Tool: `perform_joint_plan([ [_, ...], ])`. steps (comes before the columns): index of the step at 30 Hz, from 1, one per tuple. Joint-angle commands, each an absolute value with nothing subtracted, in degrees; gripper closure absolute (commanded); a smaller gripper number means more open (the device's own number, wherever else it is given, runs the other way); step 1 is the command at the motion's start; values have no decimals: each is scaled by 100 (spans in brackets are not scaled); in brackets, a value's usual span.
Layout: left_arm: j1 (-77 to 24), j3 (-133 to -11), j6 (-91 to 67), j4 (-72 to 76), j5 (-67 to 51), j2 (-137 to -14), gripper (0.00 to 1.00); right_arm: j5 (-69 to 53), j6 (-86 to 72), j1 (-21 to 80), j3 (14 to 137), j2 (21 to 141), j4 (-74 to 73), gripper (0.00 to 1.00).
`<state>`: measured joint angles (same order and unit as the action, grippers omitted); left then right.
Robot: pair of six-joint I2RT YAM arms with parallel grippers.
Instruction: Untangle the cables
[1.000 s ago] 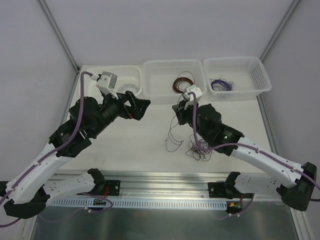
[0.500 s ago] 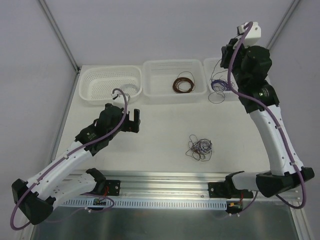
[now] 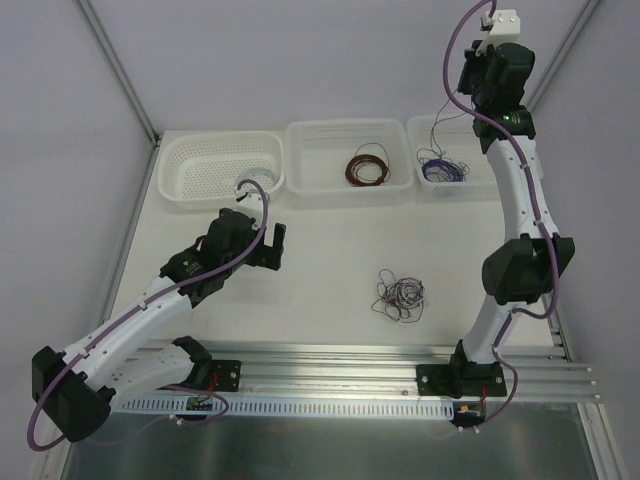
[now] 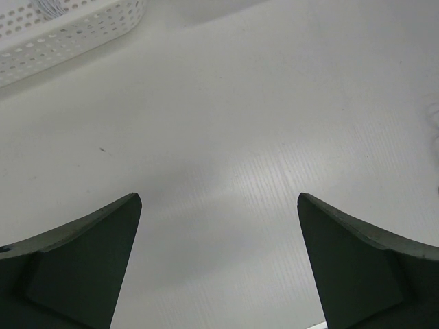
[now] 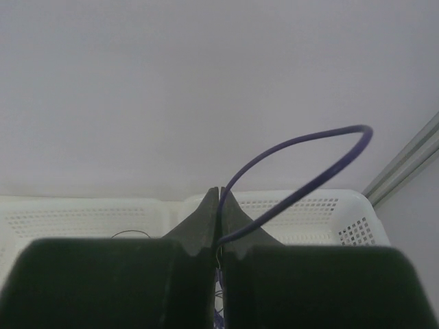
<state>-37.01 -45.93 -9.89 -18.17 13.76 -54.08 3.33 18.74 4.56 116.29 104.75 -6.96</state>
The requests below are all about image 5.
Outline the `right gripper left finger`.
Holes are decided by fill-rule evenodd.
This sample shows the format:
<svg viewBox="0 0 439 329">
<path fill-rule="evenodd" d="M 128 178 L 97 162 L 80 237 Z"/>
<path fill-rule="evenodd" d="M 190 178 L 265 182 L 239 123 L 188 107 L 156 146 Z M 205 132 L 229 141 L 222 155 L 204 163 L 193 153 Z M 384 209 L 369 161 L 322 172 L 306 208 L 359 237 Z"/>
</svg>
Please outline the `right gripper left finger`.
<svg viewBox="0 0 439 329">
<path fill-rule="evenodd" d="M 38 239 L 1 290 L 2 328 L 212 328 L 218 188 L 159 239 Z"/>
</svg>

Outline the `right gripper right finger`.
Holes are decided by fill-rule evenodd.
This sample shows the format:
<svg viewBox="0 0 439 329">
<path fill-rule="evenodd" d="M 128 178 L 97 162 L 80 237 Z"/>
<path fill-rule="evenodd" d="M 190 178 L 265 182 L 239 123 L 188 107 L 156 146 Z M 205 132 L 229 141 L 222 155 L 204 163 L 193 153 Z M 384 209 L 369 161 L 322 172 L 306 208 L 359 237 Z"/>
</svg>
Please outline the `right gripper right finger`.
<svg viewBox="0 0 439 329">
<path fill-rule="evenodd" d="M 437 328 L 391 247 L 283 245 L 262 229 L 222 247 L 226 328 Z"/>
</svg>

